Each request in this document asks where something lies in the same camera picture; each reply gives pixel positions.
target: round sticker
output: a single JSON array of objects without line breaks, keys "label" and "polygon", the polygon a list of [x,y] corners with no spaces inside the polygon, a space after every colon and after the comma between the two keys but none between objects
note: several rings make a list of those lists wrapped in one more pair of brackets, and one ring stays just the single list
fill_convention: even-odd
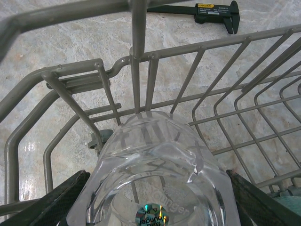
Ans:
[{"label": "round sticker", "polygon": [[166,210],[158,204],[144,205],[136,213],[137,226],[167,226],[168,221]]}]

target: yellow label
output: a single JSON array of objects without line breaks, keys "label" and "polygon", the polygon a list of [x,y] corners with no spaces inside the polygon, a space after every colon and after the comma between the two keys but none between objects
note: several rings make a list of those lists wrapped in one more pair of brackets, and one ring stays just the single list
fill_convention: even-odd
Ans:
[{"label": "yellow label", "polygon": [[214,4],[198,4],[199,8],[213,8]]}]

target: clear glass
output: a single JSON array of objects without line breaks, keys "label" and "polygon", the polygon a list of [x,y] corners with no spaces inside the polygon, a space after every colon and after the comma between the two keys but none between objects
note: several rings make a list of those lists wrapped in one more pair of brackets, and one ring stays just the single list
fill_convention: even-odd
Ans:
[{"label": "clear glass", "polygon": [[165,112],[134,115],[114,132],[67,223],[240,225],[230,178],[195,131]]}]

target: dishwasher rack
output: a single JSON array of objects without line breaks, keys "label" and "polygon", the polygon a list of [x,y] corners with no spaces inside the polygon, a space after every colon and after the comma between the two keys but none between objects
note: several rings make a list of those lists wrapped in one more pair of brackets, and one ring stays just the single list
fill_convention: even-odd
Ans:
[{"label": "dishwasher rack", "polygon": [[[53,190],[52,170],[51,170],[51,153],[55,146],[61,141],[64,135],[71,129],[75,122],[82,119],[87,124],[95,135],[97,148],[101,150],[103,141],[101,132],[95,125],[96,122],[104,121],[108,119],[116,119],[117,124],[120,125],[120,117],[139,113],[142,111],[150,111],[152,109],[172,106],[170,113],[173,113],[179,103],[198,100],[196,105],[192,109],[192,122],[191,126],[195,126],[200,137],[205,141],[204,136],[200,131],[200,124],[210,121],[216,121],[222,129],[230,146],[220,150],[213,151],[213,155],[219,155],[229,151],[234,151],[239,162],[248,176],[248,179],[256,185],[258,188],[269,186],[272,193],[274,193],[272,186],[278,186],[281,192],[285,192],[287,188],[283,185],[282,181],[290,178],[294,188],[297,188],[295,178],[301,176],[301,164],[297,159],[289,145],[285,142],[282,136],[294,133],[301,130],[301,125],[293,129],[285,131],[277,131],[273,123],[267,118],[262,108],[272,106],[276,104],[283,104],[283,108],[286,108],[294,118],[301,123],[300,113],[296,112],[293,107],[289,105],[289,101],[300,99],[301,97],[301,84],[299,84],[296,94],[293,96],[285,97],[283,92],[286,89],[290,89],[292,85],[300,83],[301,71],[295,71],[300,65],[301,61],[296,63],[286,72],[278,76],[269,77],[276,69],[287,62],[291,57],[296,55],[301,50],[301,38],[297,39],[291,46],[289,46],[283,53],[281,53],[275,60],[273,60],[266,68],[264,68],[257,76],[252,78],[250,82],[242,83],[250,74],[269,56],[271,56],[277,48],[282,45],[291,35],[301,32],[301,24],[290,27],[284,27],[280,29],[274,29],[263,32],[256,32],[245,35],[236,35],[225,39],[204,41],[201,43],[190,44],[185,46],[179,46],[174,48],[167,48],[156,50],[152,52],[144,52],[145,45],[145,28],[146,28],[146,9],[149,7],[159,6],[162,4],[169,4],[178,2],[178,0],[88,0],[75,3],[68,3],[65,5],[50,7],[46,9],[40,9],[33,12],[19,14],[10,17],[0,24],[0,60],[5,57],[5,54],[9,50],[9,47],[13,44],[14,39],[21,33],[38,29],[52,24],[58,24],[62,22],[72,21],[76,19],[88,18],[92,16],[99,16],[109,13],[117,13],[121,11],[132,12],[132,33],[133,33],[133,47],[130,49],[129,56],[125,56],[116,61],[113,67],[109,70],[105,70],[102,59],[87,60],[83,62],[71,63],[66,65],[58,65],[48,68],[39,69],[28,74],[24,77],[0,102],[0,122],[14,109],[14,107],[25,97],[25,95],[38,83],[46,81],[48,87],[52,89],[45,97],[34,107],[34,109],[28,114],[28,116],[21,122],[21,124],[13,131],[8,138],[5,145],[5,205],[0,206],[0,216],[19,212],[36,200],[19,201],[19,167],[18,167],[18,145],[22,138],[28,133],[28,131],[35,125],[39,118],[47,111],[47,109],[58,99],[62,98],[76,113],[51,141],[44,152],[44,172],[45,172],[45,187],[46,192]],[[234,64],[237,58],[244,52],[247,46],[253,41],[264,40],[273,37],[279,37],[279,39],[230,87],[222,89],[214,89],[216,84],[223,78],[225,73]],[[202,56],[207,50],[232,46],[240,44],[239,48],[233,54],[231,59],[227,62],[220,73],[215,77],[214,81],[203,93],[196,95],[183,97],[183,94],[197,68],[201,63]],[[187,77],[182,85],[180,92],[176,99],[167,100],[160,103],[152,103],[156,75],[159,65],[159,60],[167,57],[173,57],[188,53],[197,53],[189,71]],[[139,65],[142,62],[149,62],[148,68],[148,80],[146,91],[145,106],[140,104],[140,70]],[[118,76],[120,70],[130,65],[132,73],[133,84],[133,99],[135,107],[133,109],[124,110],[120,103],[115,103],[110,90],[110,79]],[[78,73],[88,73],[76,77],[61,78],[67,75],[75,75]],[[279,99],[264,104],[258,103],[258,96],[263,92],[270,89],[273,85],[279,81],[284,81],[288,78],[294,78],[294,80],[287,82],[279,91]],[[266,84],[259,92],[254,96],[254,105],[251,107],[245,107],[239,109],[238,102],[251,90],[260,84]],[[84,111],[79,104],[73,99],[72,94],[81,92],[87,92],[96,89],[104,89],[105,94],[109,100],[110,105],[100,106],[98,108],[89,109]],[[235,111],[229,113],[218,114],[217,106],[224,100],[231,92],[235,90],[241,90],[241,94],[234,101]],[[213,106],[214,116],[204,119],[197,119],[196,110],[203,101],[209,96],[215,96],[222,94],[222,97],[216,101]],[[254,132],[251,130],[250,125],[246,122],[242,113],[257,110],[263,117],[269,127],[273,130],[274,134],[257,138]],[[89,116],[97,113],[104,113],[107,111],[113,111],[107,115],[97,116],[90,118]],[[237,115],[244,125],[250,136],[251,141],[234,144],[233,140],[229,136],[229,133],[225,129],[221,119],[229,116]],[[291,156],[293,162],[299,169],[291,171],[289,173],[280,174],[274,166],[272,160],[268,157],[266,151],[261,145],[261,142],[277,138],[280,140],[283,147]],[[264,156],[264,159],[269,164],[270,168],[275,174],[275,177],[266,181],[256,183],[249,168],[243,161],[238,149],[249,145],[257,145],[260,152]]]}]

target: gray marble floor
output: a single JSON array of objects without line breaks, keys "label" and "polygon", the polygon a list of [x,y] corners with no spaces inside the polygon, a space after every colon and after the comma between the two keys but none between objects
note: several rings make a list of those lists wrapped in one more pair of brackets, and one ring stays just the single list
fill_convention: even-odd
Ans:
[{"label": "gray marble floor", "polygon": [[[2,0],[0,1],[0,19],[65,2],[69,1]],[[194,6],[195,2],[189,1],[178,5]],[[230,4],[231,1],[205,2]],[[238,0],[238,6],[241,17],[238,34],[280,28],[301,22],[301,1],[299,0]],[[151,51],[230,36],[222,24],[196,24],[192,16],[149,13],[147,15],[145,50]],[[294,34],[289,38],[275,54],[252,73],[251,77],[260,72],[299,37],[299,34]],[[131,38],[131,16],[128,12],[63,23],[22,34],[0,65],[0,99],[3,99],[25,75],[43,67],[101,58],[105,68],[109,69],[117,59],[128,55],[132,45]],[[232,85],[276,40],[277,38],[273,38],[252,43],[226,73],[223,80],[217,84],[216,89]],[[238,46],[235,45],[207,51],[184,95],[204,92],[237,48]],[[195,54],[187,54],[160,60],[153,103],[176,98],[194,56]],[[300,54],[297,54],[271,76],[281,74],[299,59]],[[141,64],[142,104],[145,103],[147,68],[147,63]],[[278,99],[278,92],[282,86],[283,83],[280,83],[269,89],[260,97],[260,102],[265,103]],[[128,66],[111,79],[111,90],[115,102],[121,103],[122,109],[134,107],[131,74]],[[292,87],[292,89],[286,90],[286,95],[296,95],[296,90],[297,86]],[[48,92],[46,83],[41,82],[0,125],[0,184],[2,184],[0,186],[0,204],[4,204],[5,142],[10,133]],[[240,106],[253,105],[254,93],[246,96],[240,102]],[[238,91],[233,92],[220,104],[218,111],[221,113],[233,111],[233,100],[237,95]],[[81,93],[74,97],[84,109],[109,104],[103,90]],[[207,98],[197,110],[197,119],[214,116],[212,104],[219,97]],[[195,103],[196,101],[191,101],[179,104],[175,113],[190,122],[192,121],[191,110]],[[300,115],[300,99],[291,101],[289,104]],[[169,111],[170,107],[161,110]],[[283,105],[274,105],[263,110],[279,131],[300,126],[300,123],[283,108]],[[59,99],[21,141],[19,145],[20,200],[40,198],[45,194],[43,152],[73,115],[71,108]],[[245,113],[243,116],[252,125],[252,130],[257,137],[273,134],[258,112]],[[222,122],[226,125],[235,143],[252,140],[237,116],[231,116]],[[115,120],[104,121],[98,123],[97,126],[100,129],[117,127]],[[229,146],[216,122],[203,124],[201,130],[204,132],[211,151]],[[82,121],[78,121],[55,148],[52,155],[54,186],[59,185],[78,170],[93,171],[97,156],[94,151],[87,148],[90,133],[88,127]],[[300,135],[300,132],[295,132],[284,136],[299,160],[301,160]],[[278,139],[263,142],[262,146],[269,153],[281,174],[297,169]],[[239,151],[252,171],[256,182],[273,177],[271,169],[255,145],[241,148]],[[234,169],[246,176],[233,152],[220,154],[216,158],[225,169]]]}]

